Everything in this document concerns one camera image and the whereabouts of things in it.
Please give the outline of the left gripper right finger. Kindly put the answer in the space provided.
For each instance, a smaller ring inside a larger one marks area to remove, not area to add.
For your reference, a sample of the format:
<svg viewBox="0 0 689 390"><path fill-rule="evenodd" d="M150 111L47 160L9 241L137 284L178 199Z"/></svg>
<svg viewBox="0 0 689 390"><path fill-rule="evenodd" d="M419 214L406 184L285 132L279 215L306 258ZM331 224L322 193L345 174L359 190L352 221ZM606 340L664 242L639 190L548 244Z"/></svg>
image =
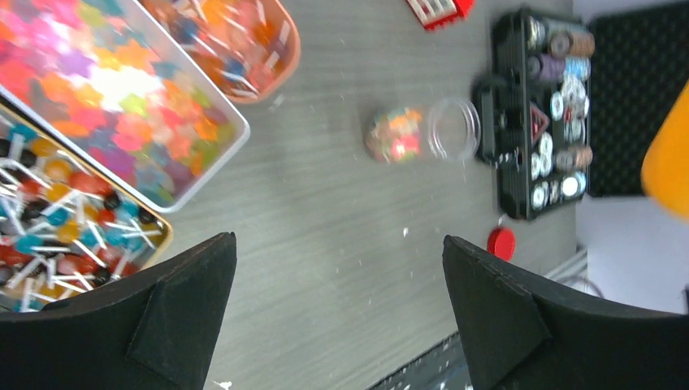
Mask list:
<svg viewBox="0 0 689 390"><path fill-rule="evenodd" d="M442 263L474 388L687 388L685 314L594 297L456 236Z"/></svg>

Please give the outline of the red jar lid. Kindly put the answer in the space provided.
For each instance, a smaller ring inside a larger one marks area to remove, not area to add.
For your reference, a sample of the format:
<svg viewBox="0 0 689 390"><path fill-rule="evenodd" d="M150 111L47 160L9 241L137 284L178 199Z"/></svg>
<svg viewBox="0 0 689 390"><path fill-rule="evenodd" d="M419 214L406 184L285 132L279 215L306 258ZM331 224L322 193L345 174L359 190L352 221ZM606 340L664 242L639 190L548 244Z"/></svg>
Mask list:
<svg viewBox="0 0 689 390"><path fill-rule="evenodd" d="M487 239L487 251L497 258L510 262L516 247L514 232L508 227L495 227Z"/></svg>

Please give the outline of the white tray of gummy candies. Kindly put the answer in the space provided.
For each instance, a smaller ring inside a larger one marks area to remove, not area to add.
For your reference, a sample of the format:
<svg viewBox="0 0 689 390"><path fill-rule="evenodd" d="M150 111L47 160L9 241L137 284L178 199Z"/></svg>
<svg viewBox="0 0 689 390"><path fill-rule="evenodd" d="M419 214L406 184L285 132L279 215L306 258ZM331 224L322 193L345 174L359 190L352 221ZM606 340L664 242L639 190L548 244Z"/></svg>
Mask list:
<svg viewBox="0 0 689 390"><path fill-rule="evenodd" d="M1 95L160 213L240 150L244 116L136 1L4 1Z"/></svg>

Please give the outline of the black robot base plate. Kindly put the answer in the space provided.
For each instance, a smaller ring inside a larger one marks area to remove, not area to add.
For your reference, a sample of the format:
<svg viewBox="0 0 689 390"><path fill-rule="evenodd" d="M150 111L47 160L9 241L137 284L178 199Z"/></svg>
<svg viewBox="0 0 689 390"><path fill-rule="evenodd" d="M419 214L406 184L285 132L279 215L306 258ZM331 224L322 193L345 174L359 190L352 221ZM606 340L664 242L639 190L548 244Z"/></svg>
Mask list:
<svg viewBox="0 0 689 390"><path fill-rule="evenodd" d="M371 385L371 390L472 389L458 331Z"/></svg>

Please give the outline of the yellow plastic scoop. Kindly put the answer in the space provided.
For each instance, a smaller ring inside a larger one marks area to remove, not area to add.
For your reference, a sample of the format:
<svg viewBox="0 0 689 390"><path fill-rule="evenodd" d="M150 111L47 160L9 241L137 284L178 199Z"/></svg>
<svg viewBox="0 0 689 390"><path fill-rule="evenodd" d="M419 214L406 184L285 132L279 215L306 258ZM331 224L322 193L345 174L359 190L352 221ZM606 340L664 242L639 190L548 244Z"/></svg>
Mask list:
<svg viewBox="0 0 689 390"><path fill-rule="evenodd" d="M678 95L645 154L644 193L671 214L688 220L688 87Z"/></svg>

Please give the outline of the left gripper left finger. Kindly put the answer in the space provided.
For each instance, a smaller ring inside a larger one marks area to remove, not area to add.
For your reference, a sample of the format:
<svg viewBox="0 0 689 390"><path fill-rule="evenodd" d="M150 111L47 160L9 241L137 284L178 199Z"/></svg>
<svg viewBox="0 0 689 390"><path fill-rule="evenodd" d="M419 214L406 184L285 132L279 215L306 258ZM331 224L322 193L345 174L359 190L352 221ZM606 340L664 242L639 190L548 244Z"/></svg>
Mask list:
<svg viewBox="0 0 689 390"><path fill-rule="evenodd" d="M201 389L236 271L221 232L32 313L1 316L4 389Z"/></svg>

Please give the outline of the clear plastic jar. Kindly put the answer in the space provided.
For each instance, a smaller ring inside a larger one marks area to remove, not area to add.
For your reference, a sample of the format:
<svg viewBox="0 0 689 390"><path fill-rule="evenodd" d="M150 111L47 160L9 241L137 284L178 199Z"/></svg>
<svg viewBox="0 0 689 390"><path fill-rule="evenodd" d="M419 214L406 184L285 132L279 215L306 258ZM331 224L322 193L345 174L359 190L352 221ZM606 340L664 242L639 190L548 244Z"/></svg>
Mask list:
<svg viewBox="0 0 689 390"><path fill-rule="evenodd" d="M376 115L365 131L364 145L373 158L388 164L422 159L461 163L475 155L480 135L473 103L450 97Z"/></svg>

